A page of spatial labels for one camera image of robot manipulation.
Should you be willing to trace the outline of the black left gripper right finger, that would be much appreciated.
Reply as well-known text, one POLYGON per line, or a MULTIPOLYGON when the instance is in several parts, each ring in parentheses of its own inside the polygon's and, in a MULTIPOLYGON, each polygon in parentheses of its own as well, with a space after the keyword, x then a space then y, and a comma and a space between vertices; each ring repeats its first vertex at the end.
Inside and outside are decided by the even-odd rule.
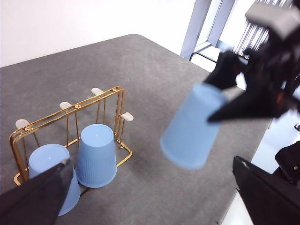
POLYGON ((254 225, 300 223, 298 188, 239 156, 233 158, 232 172, 254 225))

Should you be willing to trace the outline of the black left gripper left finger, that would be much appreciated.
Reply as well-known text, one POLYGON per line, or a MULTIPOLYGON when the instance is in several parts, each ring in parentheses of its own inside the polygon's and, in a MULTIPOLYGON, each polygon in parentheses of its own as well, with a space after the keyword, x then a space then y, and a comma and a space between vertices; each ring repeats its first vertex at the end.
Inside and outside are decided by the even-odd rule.
POLYGON ((73 165, 64 159, 0 195, 2 225, 53 225, 68 195, 73 165))

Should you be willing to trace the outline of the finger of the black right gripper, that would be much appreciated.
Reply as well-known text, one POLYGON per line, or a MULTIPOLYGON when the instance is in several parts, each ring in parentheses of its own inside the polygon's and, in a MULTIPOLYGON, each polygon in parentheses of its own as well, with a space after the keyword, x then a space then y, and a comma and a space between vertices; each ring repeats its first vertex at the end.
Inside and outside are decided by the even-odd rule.
POLYGON ((231 51, 221 52, 214 70, 203 82, 225 90, 237 85, 236 76, 244 69, 245 64, 237 54, 231 51))
POLYGON ((283 114, 283 92, 246 91, 215 111, 209 122, 250 118, 278 118, 283 114))

